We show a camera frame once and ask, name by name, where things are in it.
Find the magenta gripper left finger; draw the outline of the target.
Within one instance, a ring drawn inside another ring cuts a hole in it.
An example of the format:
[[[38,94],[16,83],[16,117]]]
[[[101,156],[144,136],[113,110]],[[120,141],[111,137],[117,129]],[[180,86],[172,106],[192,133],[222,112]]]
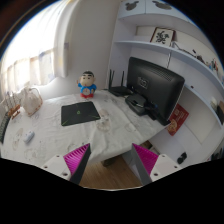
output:
[[[66,155],[55,155],[42,168],[74,184],[79,184],[90,154],[90,145],[86,144]]]

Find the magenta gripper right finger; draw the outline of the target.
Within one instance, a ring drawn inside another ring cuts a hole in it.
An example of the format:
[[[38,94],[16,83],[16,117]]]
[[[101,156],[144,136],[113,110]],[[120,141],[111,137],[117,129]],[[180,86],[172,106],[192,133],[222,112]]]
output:
[[[140,145],[132,144],[131,154],[143,185],[181,170],[181,167],[167,155],[157,155]]]

